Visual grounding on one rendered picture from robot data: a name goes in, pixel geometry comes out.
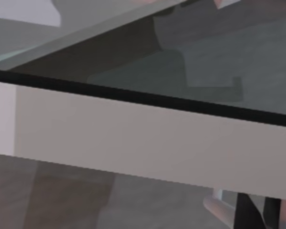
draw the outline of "black edge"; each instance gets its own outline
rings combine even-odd
[[[286,114],[0,71],[0,82],[286,127]]]

